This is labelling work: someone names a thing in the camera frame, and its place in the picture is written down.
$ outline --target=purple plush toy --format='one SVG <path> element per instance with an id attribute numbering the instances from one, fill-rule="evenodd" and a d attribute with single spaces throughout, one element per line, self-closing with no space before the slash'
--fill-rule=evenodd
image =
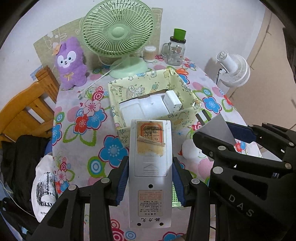
<path id="1" fill-rule="evenodd" d="M 87 67 L 83 64 L 83 50 L 77 38 L 71 37 L 61 43 L 56 63 L 64 90 L 86 83 Z"/>

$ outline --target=table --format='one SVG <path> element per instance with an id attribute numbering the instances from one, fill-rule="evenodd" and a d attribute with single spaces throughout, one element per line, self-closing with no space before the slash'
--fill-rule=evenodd
<path id="1" fill-rule="evenodd" d="M 168 67 L 161 56 L 156 58 L 155 62 L 148 64 L 150 70 Z M 226 121 L 246 125 L 227 96 L 194 62 L 184 58 L 183 65 L 174 66 L 174 69 L 200 99 L 202 109 L 206 109 L 211 117 L 221 113 Z M 129 149 L 122 146 L 117 136 L 113 121 L 113 116 L 117 113 L 108 99 L 108 82 L 114 79 L 106 75 L 87 91 L 82 91 L 106 71 L 90 71 L 84 86 L 67 91 L 59 90 L 52 130 L 55 183 L 59 196 L 70 184 L 83 187 L 108 176 L 113 168 L 119 166 L 123 156 L 129 154 Z M 208 184 L 213 162 L 201 151 L 195 159 L 185 159 L 181 150 L 184 140 L 192 138 L 194 131 L 200 126 L 196 120 L 192 126 L 172 132 L 173 155 L 194 178 Z M 256 143 L 236 142 L 237 152 L 261 157 Z M 115 241 L 169 241 L 186 233 L 189 214 L 190 208 L 174 207 L 170 228 L 131 230 L 128 223 L 127 186 L 120 206 L 110 207 L 113 237 Z M 210 236 L 211 239 L 215 237 L 212 229 Z M 89 240 L 89 205 L 85 211 L 84 240 Z"/>

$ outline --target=chair backrest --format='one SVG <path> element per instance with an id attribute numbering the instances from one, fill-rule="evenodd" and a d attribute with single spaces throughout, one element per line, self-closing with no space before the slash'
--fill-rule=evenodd
<path id="1" fill-rule="evenodd" d="M 41 95 L 46 93 L 56 103 L 59 84 L 47 66 L 38 71 L 36 77 L 37 82 L 12 98 L 0 112 L 0 140 L 16 141 L 21 135 L 52 136 L 54 111 Z M 27 108 L 36 112 L 44 122 L 39 123 Z"/>

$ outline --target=storage box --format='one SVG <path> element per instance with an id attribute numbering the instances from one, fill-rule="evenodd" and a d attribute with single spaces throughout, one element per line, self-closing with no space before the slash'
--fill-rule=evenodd
<path id="1" fill-rule="evenodd" d="M 130 127 L 126 127 L 120 112 L 121 102 L 151 95 L 165 90 L 173 90 L 182 103 L 182 108 L 172 114 L 160 116 L 158 120 L 170 120 L 173 131 L 194 124 L 195 115 L 200 112 L 201 103 L 181 77 L 172 69 L 166 68 L 109 82 L 109 99 L 118 136 L 123 146 L 129 146 Z"/>

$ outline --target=yellow bow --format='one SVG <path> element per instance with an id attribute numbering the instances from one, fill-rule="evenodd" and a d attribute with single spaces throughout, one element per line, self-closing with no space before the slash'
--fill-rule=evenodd
<path id="1" fill-rule="evenodd" d="M 71 79 L 72 79 L 72 77 L 71 77 L 71 76 L 72 76 L 73 74 L 74 74 L 74 73 L 73 73 L 73 72 L 71 72 L 71 73 L 69 73 L 69 74 L 65 74 L 65 75 L 64 75 L 64 77 L 65 77 L 65 78 L 67 78 L 67 77 L 68 77 L 68 80 L 67 80 L 67 81 L 69 81 L 69 80 L 71 80 Z"/>

